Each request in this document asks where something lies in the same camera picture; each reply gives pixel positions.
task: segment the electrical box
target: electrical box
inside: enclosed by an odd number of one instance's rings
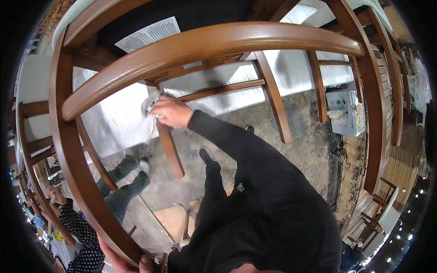
[[[357,137],[366,129],[363,105],[358,102],[356,88],[325,93],[332,132]]]

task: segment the person's right hand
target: person's right hand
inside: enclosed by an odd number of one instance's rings
[[[170,127],[188,127],[194,110],[189,108],[185,103],[167,96],[160,96],[160,99],[155,102],[153,109],[150,111],[152,115],[164,116],[159,121]]]
[[[55,203],[60,204],[60,205],[65,205],[67,203],[67,198],[65,198],[62,193],[59,192],[58,189],[54,188],[54,187],[50,187],[49,188],[49,197],[51,198],[52,196],[55,196]]]
[[[100,249],[106,258],[111,262],[112,267],[117,273],[153,273],[153,260],[147,255],[143,255],[137,268],[132,268],[124,260],[122,260],[117,254],[106,244],[106,242],[97,234],[99,240]]]

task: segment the label sticker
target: label sticker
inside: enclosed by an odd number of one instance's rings
[[[115,43],[127,53],[145,47],[155,41],[180,33],[179,25],[174,16],[142,28]]]
[[[195,67],[195,66],[201,66],[201,65],[202,65],[202,61],[195,61],[184,65],[184,69]]]

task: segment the gray rag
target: gray rag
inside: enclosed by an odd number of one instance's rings
[[[150,111],[153,109],[153,105],[157,100],[160,99],[161,91],[154,90],[149,91],[149,97],[145,99],[141,104],[141,113],[144,117],[147,117],[150,113]],[[161,115],[155,115],[156,118],[163,118]]]

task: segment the polka dot shirt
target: polka dot shirt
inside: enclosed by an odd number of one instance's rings
[[[90,224],[74,211],[72,202],[60,209],[59,219],[68,231],[82,243],[83,249],[68,264],[67,273],[101,272],[105,256],[100,249],[97,234]]]

